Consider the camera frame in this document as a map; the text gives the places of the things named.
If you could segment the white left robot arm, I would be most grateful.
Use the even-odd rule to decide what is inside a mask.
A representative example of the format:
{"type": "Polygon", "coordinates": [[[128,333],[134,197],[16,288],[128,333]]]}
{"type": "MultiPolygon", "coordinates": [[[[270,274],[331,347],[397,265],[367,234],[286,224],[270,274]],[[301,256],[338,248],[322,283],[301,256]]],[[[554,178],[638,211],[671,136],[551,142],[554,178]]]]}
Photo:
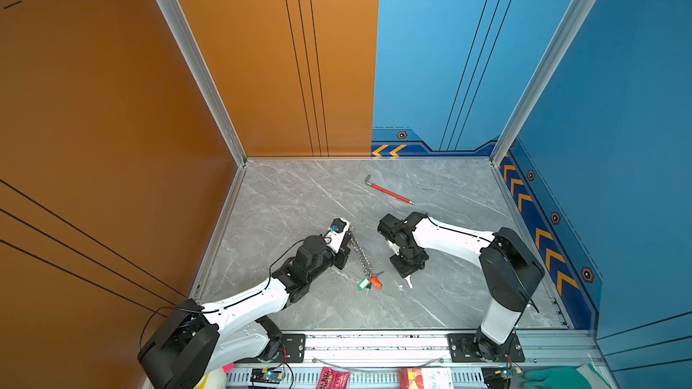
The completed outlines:
{"type": "Polygon", "coordinates": [[[155,388],[193,388],[207,374],[239,360],[274,359],[283,336],[270,316],[300,301],[329,268],[343,269],[351,250],[351,224],[333,220],[327,232],[292,245],[270,265],[266,280],[226,299],[199,304],[187,299],[169,315],[138,353],[155,388]]]}

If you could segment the red key tag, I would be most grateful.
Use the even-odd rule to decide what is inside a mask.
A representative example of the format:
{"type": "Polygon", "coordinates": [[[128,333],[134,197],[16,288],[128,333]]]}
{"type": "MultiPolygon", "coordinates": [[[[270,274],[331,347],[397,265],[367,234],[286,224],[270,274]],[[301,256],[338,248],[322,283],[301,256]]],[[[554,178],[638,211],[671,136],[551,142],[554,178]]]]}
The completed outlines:
{"type": "Polygon", "coordinates": [[[378,280],[377,277],[370,277],[370,278],[369,278],[369,283],[371,284],[371,286],[372,286],[373,288],[375,288],[375,289],[377,289],[377,290],[381,290],[382,287],[383,287],[382,283],[378,280]]]}

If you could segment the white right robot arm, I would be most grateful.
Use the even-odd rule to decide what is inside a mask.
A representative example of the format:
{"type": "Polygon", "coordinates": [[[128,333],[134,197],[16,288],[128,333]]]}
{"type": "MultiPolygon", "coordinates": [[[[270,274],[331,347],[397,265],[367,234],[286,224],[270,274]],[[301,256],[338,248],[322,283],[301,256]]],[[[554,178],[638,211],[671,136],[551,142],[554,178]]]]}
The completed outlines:
{"type": "Polygon", "coordinates": [[[497,232],[474,231],[413,212],[403,220],[385,215],[378,232],[394,251],[390,262],[405,280],[425,268],[428,250],[466,260],[481,269],[491,302],[474,335],[447,337],[454,362],[509,365],[525,361],[515,327],[533,302],[545,269],[514,230],[503,227],[497,232]]]}

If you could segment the green key tag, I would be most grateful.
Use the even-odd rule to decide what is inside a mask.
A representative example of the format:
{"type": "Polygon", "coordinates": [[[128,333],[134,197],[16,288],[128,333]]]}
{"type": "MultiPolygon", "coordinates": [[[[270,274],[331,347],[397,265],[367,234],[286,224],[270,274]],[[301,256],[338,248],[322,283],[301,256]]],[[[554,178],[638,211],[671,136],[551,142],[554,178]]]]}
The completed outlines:
{"type": "Polygon", "coordinates": [[[367,289],[371,288],[371,281],[368,278],[364,278],[360,283],[358,284],[358,290],[359,291],[364,291],[367,289]]]}

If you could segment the metal keyring with chain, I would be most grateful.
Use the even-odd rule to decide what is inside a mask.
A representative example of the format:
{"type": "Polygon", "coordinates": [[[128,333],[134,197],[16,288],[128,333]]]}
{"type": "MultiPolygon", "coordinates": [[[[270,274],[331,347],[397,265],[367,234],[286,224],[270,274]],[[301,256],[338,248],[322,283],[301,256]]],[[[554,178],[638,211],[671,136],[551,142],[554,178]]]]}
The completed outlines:
{"type": "Polygon", "coordinates": [[[370,277],[378,277],[378,275],[373,272],[372,266],[371,266],[371,264],[369,264],[369,261],[365,255],[365,252],[364,252],[363,248],[360,246],[360,244],[358,243],[354,233],[351,234],[351,247],[356,252],[358,259],[360,261],[360,264],[363,267],[363,271],[364,271],[364,275],[365,275],[364,278],[369,279],[370,277]]]}

